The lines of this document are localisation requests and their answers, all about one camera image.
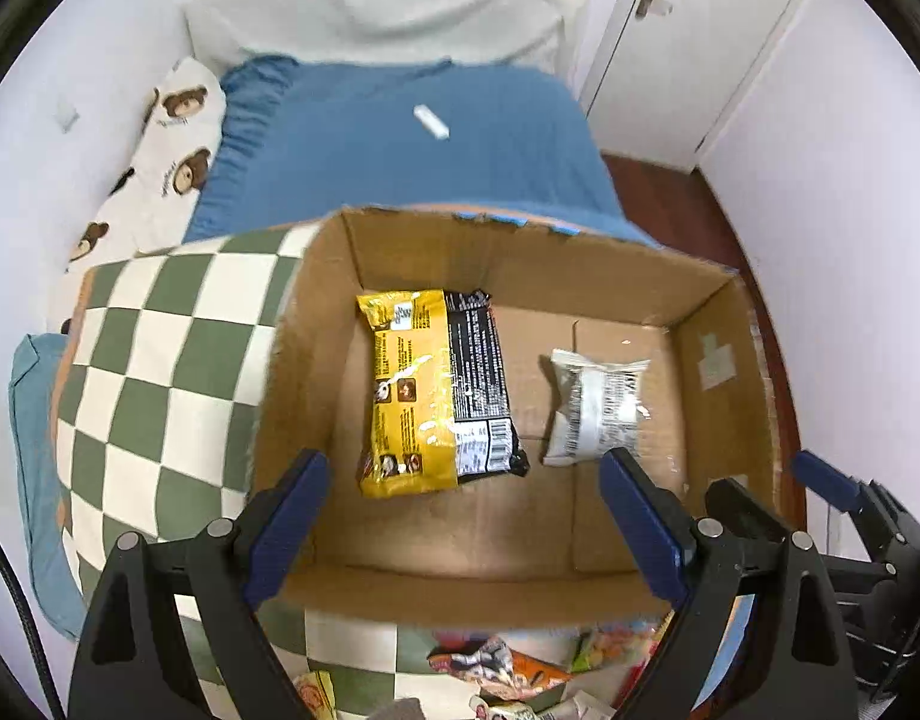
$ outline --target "cardboard box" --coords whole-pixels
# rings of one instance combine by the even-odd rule
[[[372,337],[367,290],[492,295],[525,479],[366,499]],[[345,210],[305,252],[278,328],[255,441],[255,488],[302,447],[332,461],[329,499],[281,591],[328,613],[498,630],[663,610],[600,500],[596,464],[540,464],[556,394],[548,355],[650,359],[641,464],[694,514],[724,476],[778,505],[773,394],[751,305],[732,271],[668,250],[541,224]]]

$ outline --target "screw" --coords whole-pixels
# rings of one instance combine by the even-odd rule
[[[122,549],[126,552],[128,549],[133,549],[140,543],[140,536],[137,536],[133,531],[127,531],[127,533],[121,533],[121,537],[116,540],[116,546],[119,549]]]
[[[214,521],[207,526],[207,533],[214,538],[223,538],[227,536],[227,533],[230,533],[231,530],[233,530],[233,522],[226,519],[226,517],[214,519]]]
[[[790,536],[790,539],[793,541],[793,545],[797,547],[797,549],[802,549],[805,551],[813,546],[813,539],[810,538],[809,533],[804,533],[804,531],[797,531],[796,533],[793,533],[793,536]]]
[[[707,538],[720,538],[723,536],[723,525],[712,517],[704,517],[697,523],[697,530]]]

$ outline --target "white snack package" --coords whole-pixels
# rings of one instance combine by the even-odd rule
[[[554,349],[550,362],[557,376],[560,408],[553,415],[543,464],[572,466],[599,460],[617,446],[636,450],[636,420],[639,415],[649,417],[639,402],[639,388],[650,361],[602,364]]]
[[[583,690],[573,694],[573,702],[576,704],[579,720],[610,720],[617,713],[610,704],[604,704]]]

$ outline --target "white door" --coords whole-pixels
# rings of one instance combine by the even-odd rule
[[[790,0],[649,1],[633,1],[588,119],[602,151],[691,170]]]

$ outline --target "green and white checkered fabric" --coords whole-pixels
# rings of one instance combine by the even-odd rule
[[[124,531],[170,541],[240,513],[274,325],[318,226],[94,271],[56,445],[65,552],[87,598]]]
[[[88,602],[121,533],[188,538],[240,513],[276,319],[318,228],[195,242],[94,271],[56,446],[65,554]],[[236,718],[193,598],[177,596],[177,607],[212,712]],[[429,668],[430,631],[276,599],[257,616],[288,675],[329,671],[339,720],[410,696],[428,720],[473,716],[476,688]],[[545,709],[563,692],[530,703]]]

